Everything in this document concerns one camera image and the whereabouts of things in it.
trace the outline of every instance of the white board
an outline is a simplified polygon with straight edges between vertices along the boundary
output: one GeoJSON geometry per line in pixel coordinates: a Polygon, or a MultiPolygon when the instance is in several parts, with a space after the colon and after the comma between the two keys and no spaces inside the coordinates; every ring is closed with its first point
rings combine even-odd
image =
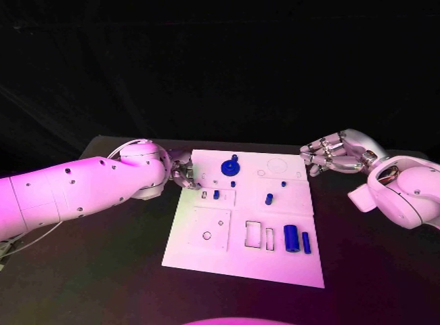
{"type": "Polygon", "coordinates": [[[163,266],[323,288],[303,159],[287,154],[193,150],[192,161],[194,181],[203,188],[181,190],[163,266]],[[239,173],[228,177],[222,163],[233,154],[239,173]],[[265,204],[268,193],[271,205],[265,204]],[[285,225],[297,226],[298,253],[285,251],[285,225]],[[303,232],[308,233],[310,254],[303,250],[303,232]]]}

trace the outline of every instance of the circular cutout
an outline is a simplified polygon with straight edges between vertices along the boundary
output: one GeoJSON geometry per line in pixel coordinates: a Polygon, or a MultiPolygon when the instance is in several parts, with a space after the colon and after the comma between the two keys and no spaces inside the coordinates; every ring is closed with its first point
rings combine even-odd
{"type": "Polygon", "coordinates": [[[284,173],[285,170],[288,169],[288,164],[280,158],[274,158],[274,159],[268,160],[268,165],[267,166],[268,166],[268,170],[274,174],[284,173]]]}

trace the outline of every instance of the robotic arm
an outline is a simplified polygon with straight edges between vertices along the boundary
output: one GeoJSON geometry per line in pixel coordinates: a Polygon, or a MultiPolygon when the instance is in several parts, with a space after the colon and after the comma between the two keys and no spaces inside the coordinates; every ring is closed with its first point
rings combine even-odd
{"type": "Polygon", "coordinates": [[[168,152],[145,139],[132,142],[119,150],[119,160],[93,157],[0,179],[0,241],[129,198],[154,198],[168,179],[200,189],[190,154],[168,152]]]}
{"type": "Polygon", "coordinates": [[[332,169],[368,174],[368,182],[347,196],[362,212],[378,207],[404,228],[422,223],[440,229],[440,165],[409,156],[389,157],[375,140],[353,129],[300,148],[310,176],[332,169]]]}

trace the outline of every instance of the black table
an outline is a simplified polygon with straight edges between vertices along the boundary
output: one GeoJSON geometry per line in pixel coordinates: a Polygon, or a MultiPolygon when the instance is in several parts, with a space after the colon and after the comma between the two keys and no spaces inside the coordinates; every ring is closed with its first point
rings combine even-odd
{"type": "MultiPolygon", "coordinates": [[[[82,158],[128,139],[96,137],[82,158]]],[[[298,146],[155,141],[166,149],[297,154],[298,146]]],[[[326,288],[161,267],[180,187],[62,224],[0,274],[0,325],[181,324],[254,317],[295,324],[440,324],[440,232],[363,214],[346,193],[365,176],[311,178],[326,288]]],[[[26,241],[43,233],[33,231],[26,241]]]]}

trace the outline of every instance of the dark background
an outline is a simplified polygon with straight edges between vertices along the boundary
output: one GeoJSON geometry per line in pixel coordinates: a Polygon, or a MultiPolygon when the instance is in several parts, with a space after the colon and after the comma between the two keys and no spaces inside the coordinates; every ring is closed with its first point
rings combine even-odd
{"type": "Polygon", "coordinates": [[[440,162],[440,1],[0,1],[0,175],[99,134],[298,145],[346,128],[440,162]]]}

